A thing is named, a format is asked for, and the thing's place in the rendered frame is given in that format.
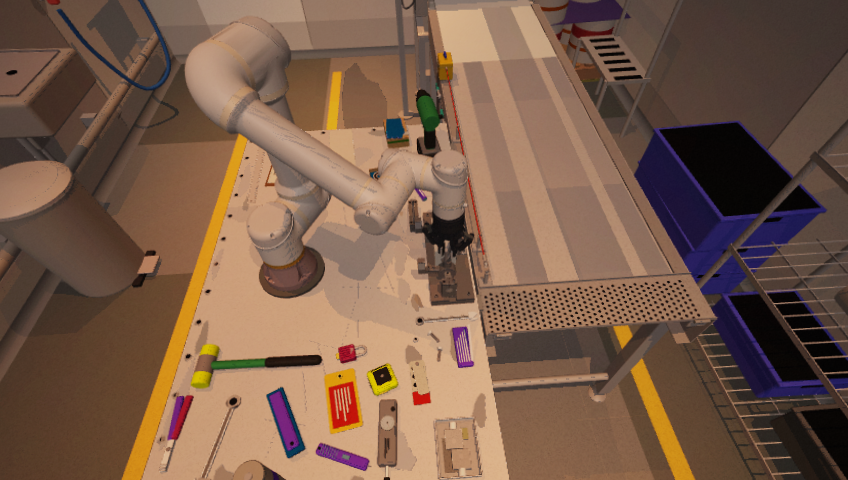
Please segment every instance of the white sink basin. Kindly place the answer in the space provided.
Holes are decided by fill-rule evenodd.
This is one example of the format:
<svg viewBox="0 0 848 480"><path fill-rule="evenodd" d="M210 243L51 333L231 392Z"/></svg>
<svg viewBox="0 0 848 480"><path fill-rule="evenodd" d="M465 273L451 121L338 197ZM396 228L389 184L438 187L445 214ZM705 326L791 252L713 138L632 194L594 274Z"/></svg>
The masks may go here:
<svg viewBox="0 0 848 480"><path fill-rule="evenodd" d="M72 48L0 50L0 137L49 137L94 84Z"/></svg>

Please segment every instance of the yellow floor marking tape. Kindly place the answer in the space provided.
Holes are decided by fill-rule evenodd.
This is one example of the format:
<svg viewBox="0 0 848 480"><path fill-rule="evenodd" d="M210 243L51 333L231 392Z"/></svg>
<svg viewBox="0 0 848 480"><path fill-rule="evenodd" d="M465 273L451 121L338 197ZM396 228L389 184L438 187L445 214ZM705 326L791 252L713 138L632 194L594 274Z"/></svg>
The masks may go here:
<svg viewBox="0 0 848 480"><path fill-rule="evenodd" d="M330 107L327 112L327 130L339 128L339 100L342 94L342 72L333 72L330 86Z"/></svg>
<svg viewBox="0 0 848 480"><path fill-rule="evenodd" d="M212 253L215 251L215 245L218 243L218 233L221 231L221 224L224 222L224 215L227 213L230 194L236 183L236 177L238 176L238 170L241 166L241 159L244 156L244 148L246 146L247 139L239 135L238 140L236 140L236 146L233 149L233 155L230 157L227 174L224 176L224 184L221 185L221 192L218 194L215 211L212 213L212 219L209 221L209 228L206 229L206 237L203 239L203 246L200 248L200 256L197 257L197 264L194 267L194 273L191 275L191 281L188 284L188 291L183 299L180 315L177 317L177 324L174 326L171 341L168 343L168 350L165 352L165 359L162 361L162 367L159 368L156 385L153 387L150 400L147 402L147 410L144 412L144 418L138 429L138 435L135 437L130 458L127 461L126 468L124 468L123 480L138 480L144 475L147 458L150 455L153 442L156 440L159 422L162 419L165 404L168 402L168 396L171 393L174 376L177 374L177 366L185 348L188 331L191 328L194 312L197 309L197 303L200 301L200 293L203 290L203 283L206 281L209 264L212 262Z"/></svg>
<svg viewBox="0 0 848 480"><path fill-rule="evenodd" d="M615 335L618 337L618 343L622 348L633 338L630 327L615 327ZM668 466L671 467L671 474L674 475L675 480L694 480L695 476L692 475L689 462L683 455L683 448L680 447L677 435L671 428L671 421L665 413L660 396L654 387L651 375L648 373L648 367L645 366L645 361L639 360L639 363L633 367L630 373L633 374L633 380L636 381L636 388L639 389L639 395L642 396L645 410L648 411L648 417L651 419L654 431L657 432L660 447L662 447L665 458L668 460Z"/></svg>

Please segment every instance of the bin lid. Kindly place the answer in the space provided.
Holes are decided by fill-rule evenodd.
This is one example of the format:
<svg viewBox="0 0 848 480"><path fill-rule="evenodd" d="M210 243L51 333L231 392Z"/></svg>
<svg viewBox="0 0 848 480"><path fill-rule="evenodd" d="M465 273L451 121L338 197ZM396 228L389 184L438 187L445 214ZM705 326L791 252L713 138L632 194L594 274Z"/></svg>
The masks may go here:
<svg viewBox="0 0 848 480"><path fill-rule="evenodd" d="M71 189L73 174L64 164L36 160L0 169L0 222L46 210Z"/></svg>

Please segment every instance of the hammer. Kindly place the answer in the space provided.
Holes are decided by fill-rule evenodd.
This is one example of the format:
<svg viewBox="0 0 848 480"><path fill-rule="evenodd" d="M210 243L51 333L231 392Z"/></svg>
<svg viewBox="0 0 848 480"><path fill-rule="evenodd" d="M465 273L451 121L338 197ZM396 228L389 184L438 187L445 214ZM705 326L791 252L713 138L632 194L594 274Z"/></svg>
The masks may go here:
<svg viewBox="0 0 848 480"><path fill-rule="evenodd" d="M220 348L207 344L200 349L194 375L191 376L191 386L207 388L212 381L213 370L229 370L233 368L274 368L274 367L304 367L320 365L321 355L291 355L287 357L268 357L251 360L218 360Z"/></svg>

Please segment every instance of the concrete floor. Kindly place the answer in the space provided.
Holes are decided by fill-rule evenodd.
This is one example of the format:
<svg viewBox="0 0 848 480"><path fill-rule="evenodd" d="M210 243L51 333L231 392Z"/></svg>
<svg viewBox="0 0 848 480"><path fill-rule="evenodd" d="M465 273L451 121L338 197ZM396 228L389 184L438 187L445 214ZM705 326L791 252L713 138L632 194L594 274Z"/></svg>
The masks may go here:
<svg viewBox="0 0 848 480"><path fill-rule="evenodd" d="M340 128L382 125L402 108L398 68L392 56L293 61L295 122L322 128L331 72L343 71ZM151 120L165 123L147 129L109 200L109 212L142 248L162 255L160 275L103 299L64 285L56 292L0 382L3 478L123 474L235 142L199 112L181 70L174 75L159 97L170 108L160 107ZM624 111L613 95L601 112L617 132L612 127L620 128ZM647 142L632 129L620 145L635 168ZM516 335L498 342L492 376L599 372L618 348L608 329ZM693 348L666 336L645 362L695 478L759 477L732 422L723 420L720 400L705 387ZM672 479L632 378L605 403L591 402L586 390L496 395L510 478Z"/></svg>

